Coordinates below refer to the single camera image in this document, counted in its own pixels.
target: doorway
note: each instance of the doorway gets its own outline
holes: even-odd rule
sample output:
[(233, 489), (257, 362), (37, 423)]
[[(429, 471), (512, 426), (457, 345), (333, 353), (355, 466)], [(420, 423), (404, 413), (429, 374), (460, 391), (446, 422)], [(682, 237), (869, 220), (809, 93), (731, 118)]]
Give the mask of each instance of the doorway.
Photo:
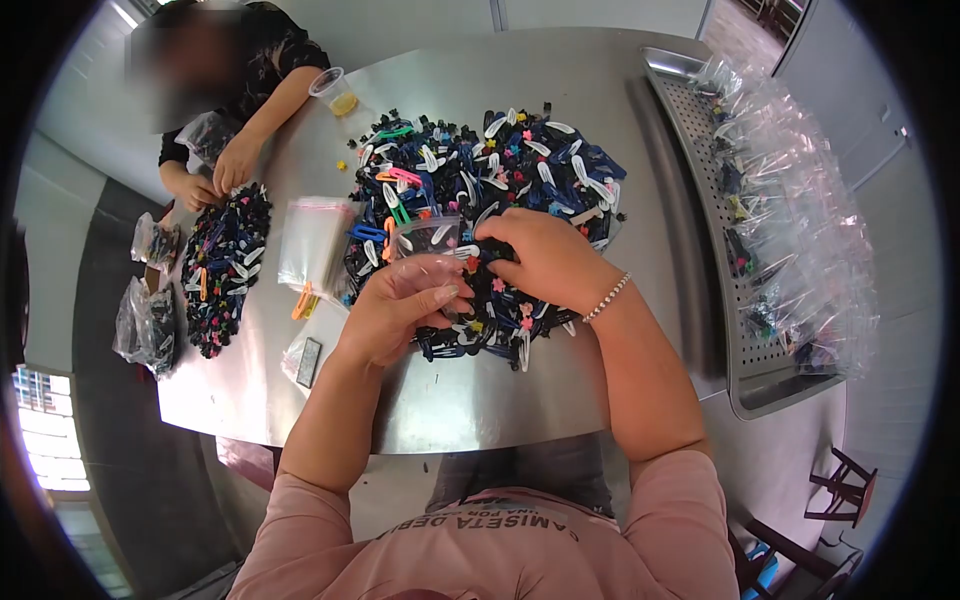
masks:
[(809, 0), (714, 0), (703, 41), (772, 75)]

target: woman's left hand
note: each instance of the woman's left hand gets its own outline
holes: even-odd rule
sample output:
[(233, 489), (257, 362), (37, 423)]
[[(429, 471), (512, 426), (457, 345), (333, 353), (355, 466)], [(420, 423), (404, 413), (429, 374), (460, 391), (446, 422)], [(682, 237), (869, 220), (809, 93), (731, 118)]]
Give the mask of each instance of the woman's left hand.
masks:
[(337, 350), (365, 364), (386, 367), (403, 355), (417, 327), (450, 327), (437, 312), (449, 304), (472, 312), (463, 261), (445, 254), (418, 254), (374, 273), (340, 335)]
[(231, 189), (250, 180), (263, 141), (262, 137), (247, 130), (240, 130), (230, 140), (213, 170), (213, 187), (217, 194), (226, 196)]

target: white wall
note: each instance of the white wall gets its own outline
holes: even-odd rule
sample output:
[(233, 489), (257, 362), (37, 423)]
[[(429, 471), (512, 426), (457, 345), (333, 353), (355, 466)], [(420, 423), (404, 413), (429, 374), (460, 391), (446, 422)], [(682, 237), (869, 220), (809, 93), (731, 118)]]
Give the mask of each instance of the white wall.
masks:
[[(904, 125), (917, 134), (896, 85), (838, 0), (811, 2), (809, 10), (778, 78), (816, 115), (846, 184), (861, 183), (855, 197), (874, 247), (880, 315), (872, 368), (847, 386), (843, 448), (878, 469), (876, 489), (856, 529), (828, 523), (824, 538), (835, 542), (843, 532), (867, 549), (892, 516), (923, 441), (941, 351), (944, 265), (920, 140), (904, 144), (894, 134)], [(851, 550), (819, 551), (837, 560)]]
[[(490, 0), (273, 0), (352, 71), (417, 48), (494, 33)], [(619, 27), (696, 37), (708, 0), (500, 0), (504, 29)]]
[(332, 64), (347, 71), (410, 50), (455, 44), (462, 36), (493, 33), (490, 0), (272, 2), (310, 33)]
[(30, 263), (30, 364), (73, 371), (73, 305), (90, 218), (107, 177), (42, 133), (30, 136), (13, 216)]
[[(127, 0), (113, 0), (134, 21)], [(156, 160), (160, 134), (149, 134), (147, 110), (122, 85), (124, 36), (133, 27), (107, 1), (97, 11), (53, 81), (36, 128), (94, 168), (166, 204)]]
[(510, 29), (619, 27), (696, 37), (707, 0), (503, 0)]

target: fingernail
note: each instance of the fingernail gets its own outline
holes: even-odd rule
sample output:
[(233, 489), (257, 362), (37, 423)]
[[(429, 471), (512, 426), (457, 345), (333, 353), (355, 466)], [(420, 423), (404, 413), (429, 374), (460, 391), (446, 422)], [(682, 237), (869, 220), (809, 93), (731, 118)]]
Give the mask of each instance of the fingernail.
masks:
[(457, 294), (460, 293), (460, 288), (455, 285), (446, 285), (434, 294), (434, 297), (439, 301), (447, 301), (457, 297)]

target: pink t-shirt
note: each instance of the pink t-shirt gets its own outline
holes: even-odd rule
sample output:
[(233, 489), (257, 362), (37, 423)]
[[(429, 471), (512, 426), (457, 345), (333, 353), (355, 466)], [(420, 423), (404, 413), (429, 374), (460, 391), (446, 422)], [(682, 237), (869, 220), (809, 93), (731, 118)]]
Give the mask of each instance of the pink t-shirt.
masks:
[(280, 475), (229, 598), (737, 598), (726, 505), (710, 459), (642, 472), (626, 530), (560, 498), (488, 490), (354, 542), (342, 496)]

